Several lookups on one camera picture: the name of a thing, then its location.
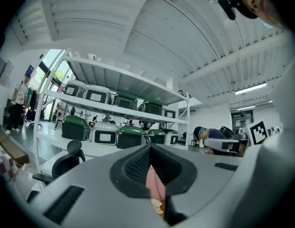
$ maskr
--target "black pants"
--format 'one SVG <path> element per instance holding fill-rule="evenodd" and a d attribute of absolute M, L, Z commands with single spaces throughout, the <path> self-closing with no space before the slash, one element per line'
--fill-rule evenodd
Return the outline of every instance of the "black pants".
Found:
<path fill-rule="evenodd" d="M 22 104 L 15 104 L 11 107 L 11 113 L 7 125 L 7 130 L 11 131 L 11 127 L 13 125 L 13 128 L 17 128 L 20 122 L 20 115 L 23 111 L 24 107 Z"/>

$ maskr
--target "green lid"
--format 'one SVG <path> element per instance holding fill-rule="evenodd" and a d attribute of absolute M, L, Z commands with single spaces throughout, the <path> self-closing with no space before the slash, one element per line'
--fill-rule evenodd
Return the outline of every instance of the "green lid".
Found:
<path fill-rule="evenodd" d="M 139 127 L 133 127 L 133 126 L 124 126 L 121 127 L 119 130 L 119 133 L 127 134 L 127 135 L 137 135 L 137 136 L 143 136 L 144 132 Z"/>
<path fill-rule="evenodd" d="M 162 104 L 160 102 L 155 101 L 155 100 L 146 99 L 146 100 L 144 100 L 143 103 L 146 103 L 146 102 L 149 102 L 149 103 L 154 104 L 154 105 L 162 106 Z"/>
<path fill-rule="evenodd" d="M 76 126 L 87 127 L 87 122 L 83 118 L 78 116 L 67 115 L 63 118 L 62 123 L 64 122 L 68 122 Z"/>
<path fill-rule="evenodd" d="M 147 134 L 154 134 L 154 135 L 166 135 L 166 133 L 162 130 L 158 130 L 158 129 L 151 129 L 148 131 Z"/>
<path fill-rule="evenodd" d="M 118 95 L 118 96 L 120 96 L 122 98 L 129 99 L 129 100 L 137 100 L 137 96 L 131 95 L 131 94 L 128 94 L 128 93 L 124 93 L 124 92 L 117 92 L 116 95 Z"/>
<path fill-rule="evenodd" d="M 162 129 L 162 131 L 164 131 L 166 134 L 168 134 L 168 133 L 178 134 L 178 132 L 173 129 Z"/>

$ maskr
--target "shelf unit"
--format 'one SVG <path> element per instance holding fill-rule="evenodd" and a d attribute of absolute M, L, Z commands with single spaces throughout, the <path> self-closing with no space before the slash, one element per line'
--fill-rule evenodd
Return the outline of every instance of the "shelf unit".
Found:
<path fill-rule="evenodd" d="M 121 91 L 136 95 L 137 98 L 141 99 L 153 99 L 157 100 L 163 105 L 170 105 L 183 100 L 187 101 L 186 110 L 180 115 L 180 117 L 187 111 L 189 112 L 189 96 L 184 97 L 178 92 L 175 92 L 169 88 L 164 87 L 154 81 L 146 79 L 140 75 L 133 74 L 129 71 L 117 68 L 115 66 L 106 65 L 98 61 L 89 59 L 83 59 L 78 57 L 69 57 L 69 50 L 66 50 L 62 57 L 57 61 L 53 67 L 52 72 L 48 76 L 47 82 L 40 94 L 38 106 L 36 109 L 35 123 L 34 124 L 34 157 L 38 172 L 44 172 L 51 175 L 50 168 L 53 163 L 61 156 L 66 154 L 67 144 L 71 141 L 61 136 L 61 130 L 53 130 L 47 132 L 39 132 L 37 124 L 39 122 L 40 112 L 43 109 L 43 100 L 46 95 L 52 96 L 53 99 L 60 99 L 67 104 L 76 108 L 98 112 L 102 114 L 109 114 L 112 116 L 124 117 L 129 119 L 137 119 L 142 121 L 156 122 L 156 123 L 171 123 L 168 127 L 170 128 L 173 124 L 187 124 L 187 134 L 189 134 L 189 114 L 187 114 L 187 121 L 180 120 L 178 118 L 169 118 L 160 115 L 154 115 L 135 110 L 130 110 L 114 105 L 108 105 L 98 103 L 62 93 L 54 92 L 49 90 L 49 85 L 52 78 L 55 75 L 58 67 L 63 61 L 67 61 L 77 80 L 84 82 L 87 85 L 100 85 L 109 88 L 112 91 Z M 39 151 L 38 151 L 38 139 L 48 142 L 60 149 L 62 152 L 51 158 L 43 165 L 39 164 Z M 188 146 L 189 135 L 186 138 L 186 146 Z M 120 151 L 114 145 L 101 145 L 94 142 L 83 141 L 81 148 L 87 156 L 87 158 L 93 158 L 94 156 L 103 156 L 106 154 Z"/>

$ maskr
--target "checkered fabric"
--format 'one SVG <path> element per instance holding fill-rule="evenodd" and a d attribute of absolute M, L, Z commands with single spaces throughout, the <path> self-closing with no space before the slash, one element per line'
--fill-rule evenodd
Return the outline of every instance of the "checkered fabric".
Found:
<path fill-rule="evenodd" d="M 19 170 L 16 162 L 6 153 L 0 145 L 0 176 L 3 177 L 5 182 L 15 180 Z"/>

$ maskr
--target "ceiling light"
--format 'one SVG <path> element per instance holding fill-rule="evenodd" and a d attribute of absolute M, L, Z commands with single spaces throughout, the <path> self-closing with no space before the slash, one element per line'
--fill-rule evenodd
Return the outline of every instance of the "ceiling light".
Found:
<path fill-rule="evenodd" d="M 236 109 L 236 110 L 237 110 L 237 111 L 242 111 L 242 110 L 250 109 L 250 108 L 255 108 L 255 105 L 251 105 L 251 106 L 246 106 L 246 107 L 238 108 L 238 109 Z"/>
<path fill-rule="evenodd" d="M 267 83 L 263 83 L 263 84 L 252 86 L 252 87 L 249 87 L 249 88 L 246 88 L 246 89 L 241 89 L 241 90 L 235 91 L 235 94 L 238 95 L 238 94 L 242 94 L 242 93 L 245 93 L 245 92 L 248 92 L 248 91 L 251 91 L 251 90 L 263 88 L 266 85 L 267 85 Z"/>

